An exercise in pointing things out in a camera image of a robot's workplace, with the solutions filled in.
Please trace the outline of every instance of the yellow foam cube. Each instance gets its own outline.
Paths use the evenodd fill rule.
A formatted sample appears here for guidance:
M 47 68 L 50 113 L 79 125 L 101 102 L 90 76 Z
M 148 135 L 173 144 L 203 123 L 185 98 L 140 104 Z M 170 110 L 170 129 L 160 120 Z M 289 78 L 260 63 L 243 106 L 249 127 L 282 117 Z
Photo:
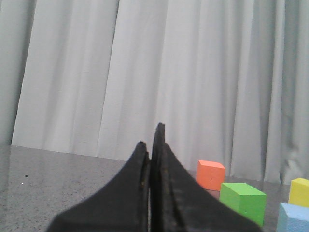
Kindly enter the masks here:
M 309 207 L 309 180 L 298 178 L 291 181 L 289 204 Z

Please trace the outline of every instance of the green foam cube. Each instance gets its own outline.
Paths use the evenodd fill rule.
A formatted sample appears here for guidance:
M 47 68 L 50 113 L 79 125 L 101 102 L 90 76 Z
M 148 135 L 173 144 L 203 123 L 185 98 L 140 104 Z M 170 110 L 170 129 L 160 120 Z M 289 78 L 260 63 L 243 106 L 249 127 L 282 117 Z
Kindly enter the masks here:
M 222 183 L 220 201 L 263 226 L 266 194 L 246 183 Z

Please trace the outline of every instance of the curtain fold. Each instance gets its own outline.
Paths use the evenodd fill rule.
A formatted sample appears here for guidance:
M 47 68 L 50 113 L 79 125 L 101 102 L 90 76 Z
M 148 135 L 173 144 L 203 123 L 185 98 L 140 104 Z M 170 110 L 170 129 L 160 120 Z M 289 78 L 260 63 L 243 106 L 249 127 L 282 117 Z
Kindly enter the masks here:
M 36 3 L 13 145 L 126 160 L 159 121 L 181 163 L 309 177 L 309 6 Z

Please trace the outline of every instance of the table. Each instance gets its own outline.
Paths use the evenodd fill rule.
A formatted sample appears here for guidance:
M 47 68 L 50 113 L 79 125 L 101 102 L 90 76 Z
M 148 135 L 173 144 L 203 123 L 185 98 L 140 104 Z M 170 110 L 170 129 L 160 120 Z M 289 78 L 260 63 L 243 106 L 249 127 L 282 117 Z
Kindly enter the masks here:
M 0 231 L 43 232 L 59 212 L 102 188 L 125 161 L 25 147 L 0 146 Z M 227 177 L 267 194 L 265 232 L 275 232 L 289 186 Z M 210 191 L 218 198 L 219 192 Z

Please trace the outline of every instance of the cube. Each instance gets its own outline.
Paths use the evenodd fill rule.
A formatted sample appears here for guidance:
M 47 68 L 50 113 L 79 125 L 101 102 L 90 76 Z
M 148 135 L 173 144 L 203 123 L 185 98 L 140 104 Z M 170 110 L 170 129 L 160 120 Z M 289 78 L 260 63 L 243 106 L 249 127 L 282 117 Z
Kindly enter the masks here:
M 280 203 L 277 232 L 308 232 L 309 208 Z
M 309 180 L 298 178 L 291 181 L 289 204 L 309 207 Z
M 220 201 L 263 226 L 266 194 L 246 183 L 222 183 Z
M 197 163 L 197 182 L 204 189 L 220 191 L 224 182 L 225 167 L 221 163 L 199 160 Z

